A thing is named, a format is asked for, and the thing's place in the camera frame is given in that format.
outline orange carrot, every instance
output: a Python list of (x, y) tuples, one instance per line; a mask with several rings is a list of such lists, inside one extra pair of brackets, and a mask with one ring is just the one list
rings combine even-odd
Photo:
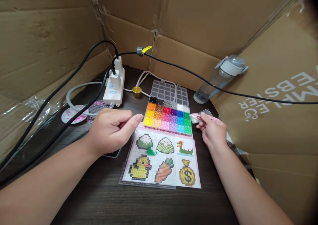
[(159, 184), (164, 181), (172, 172), (171, 168), (173, 168), (172, 159), (166, 159), (164, 162), (162, 162), (155, 176), (155, 183)]

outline dark wooden table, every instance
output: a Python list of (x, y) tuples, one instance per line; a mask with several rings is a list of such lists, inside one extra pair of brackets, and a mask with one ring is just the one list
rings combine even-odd
[[(125, 67), (125, 70), (125, 88), (132, 88), (142, 71), (130, 67)], [(94, 81), (101, 81), (102, 78), (103, 75), (100, 75)], [(150, 94), (154, 79), (153, 76), (145, 79), (141, 85), (143, 91)], [(99, 87), (88, 86), (76, 96), (74, 104), (88, 103)], [(187, 92), (191, 113), (208, 108), (213, 115), (217, 115), (211, 102), (198, 104), (193, 99), (194, 91)], [(147, 102), (148, 98), (144, 95), (136, 99), (132, 93), (124, 92), (120, 109), (144, 114)], [(49, 141), (62, 127), (61, 114), (65, 109), (29, 140), (0, 174), (0, 179), (31, 159)], [(36, 164), (80, 138), (89, 128), (90, 125), (84, 122), (68, 127)], [(128, 141), (118, 158), (101, 157), (87, 170), (52, 224), (238, 224), (201, 132), (195, 126), (192, 130), (202, 189), (177, 187), (177, 190), (167, 190), (118, 185), (131, 143)]]

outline perler beads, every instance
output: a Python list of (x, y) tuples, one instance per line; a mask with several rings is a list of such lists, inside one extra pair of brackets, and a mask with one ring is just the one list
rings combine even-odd
[(150, 97), (149, 102), (156, 104), (157, 103), (157, 98), (156, 97)]
[(163, 111), (163, 106), (156, 105), (156, 109), (155, 110), (158, 111), (158, 112), (162, 112)]
[(170, 109), (170, 114), (176, 116), (177, 115), (177, 110)]
[(163, 113), (162, 120), (168, 122), (170, 120), (170, 114)]
[(183, 111), (183, 105), (177, 104), (177, 110), (178, 111)]
[(153, 119), (153, 121), (152, 121), (152, 126), (153, 126), (153, 127), (156, 127), (156, 128), (160, 128), (160, 126), (161, 126), (161, 120)]
[(157, 104), (158, 104), (158, 105), (163, 106), (163, 102), (164, 102), (164, 101), (163, 101), (162, 99), (158, 99), (158, 98), (157, 98)]
[(184, 117), (184, 119), (190, 120), (190, 113), (184, 112), (184, 113), (183, 113), (183, 117)]
[(170, 108), (169, 107), (163, 107), (163, 112), (164, 113), (167, 113), (167, 114), (170, 114)]
[(178, 132), (181, 132), (181, 133), (185, 131), (185, 127), (183, 125), (177, 124), (177, 129), (178, 129)]
[(162, 112), (155, 111), (153, 118), (155, 118), (157, 120), (161, 120), (162, 119)]
[(152, 126), (152, 121), (153, 121), (152, 118), (145, 117), (145, 119), (144, 119), (144, 121), (143, 121), (143, 124), (144, 124), (145, 126)]
[(187, 134), (192, 133), (191, 126), (185, 126), (185, 133), (187, 133)]
[(151, 111), (154, 111), (154, 110), (156, 109), (156, 104), (154, 104), (154, 103), (149, 103), (147, 109), (148, 109), (148, 110), (151, 110)]
[(177, 124), (176, 123), (170, 123), (169, 124), (169, 130), (177, 131)]
[(147, 106), (144, 125), (191, 135), (192, 128), (188, 111), (189, 108), (181, 104), (151, 97)]
[(161, 129), (169, 130), (169, 122), (162, 121), (161, 122)]
[(171, 102), (170, 104), (170, 108), (177, 109), (177, 104), (175, 102)]
[(169, 108), (170, 108), (170, 102), (168, 102), (168, 101), (164, 101), (164, 102), (163, 102), (163, 106), (165, 106), (165, 107), (169, 107)]
[(182, 111), (177, 111), (177, 116), (183, 118), (183, 112)]
[(155, 114), (155, 111), (150, 111), (150, 110), (146, 111), (146, 117), (153, 118), (154, 114)]

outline right hand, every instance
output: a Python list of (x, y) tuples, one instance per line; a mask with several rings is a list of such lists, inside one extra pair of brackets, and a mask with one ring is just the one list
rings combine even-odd
[(204, 112), (197, 117), (199, 124), (196, 126), (202, 131), (202, 138), (209, 149), (219, 149), (227, 146), (226, 125), (222, 121), (211, 120)]

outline duck pattern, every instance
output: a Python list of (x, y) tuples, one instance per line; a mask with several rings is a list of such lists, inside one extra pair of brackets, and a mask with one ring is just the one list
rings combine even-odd
[(146, 155), (141, 155), (136, 162), (129, 167), (128, 173), (132, 180), (146, 180), (151, 170), (150, 160)]

